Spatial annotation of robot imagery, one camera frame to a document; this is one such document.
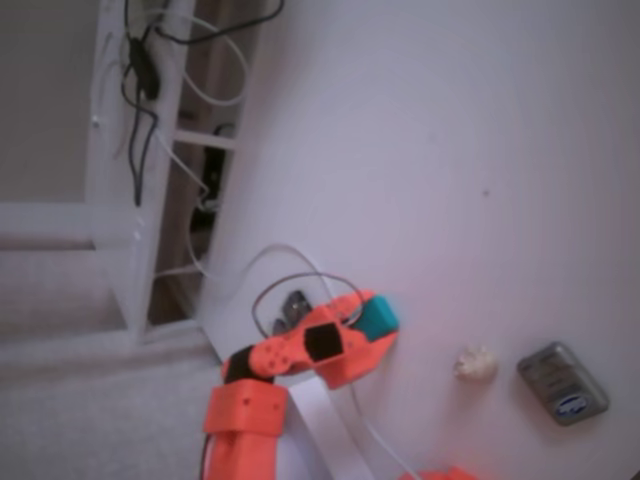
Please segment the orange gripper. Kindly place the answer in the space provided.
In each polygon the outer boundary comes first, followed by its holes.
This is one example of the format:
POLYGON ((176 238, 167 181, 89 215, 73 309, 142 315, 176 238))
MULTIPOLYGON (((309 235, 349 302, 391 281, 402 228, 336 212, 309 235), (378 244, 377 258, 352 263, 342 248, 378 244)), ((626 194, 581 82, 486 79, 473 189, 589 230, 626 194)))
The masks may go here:
POLYGON ((351 329, 375 326, 367 307, 374 296, 373 290, 365 289, 313 308, 291 331, 253 346, 251 372, 271 379, 312 371, 331 390, 368 375, 398 336, 393 332, 369 341, 363 332, 351 329))

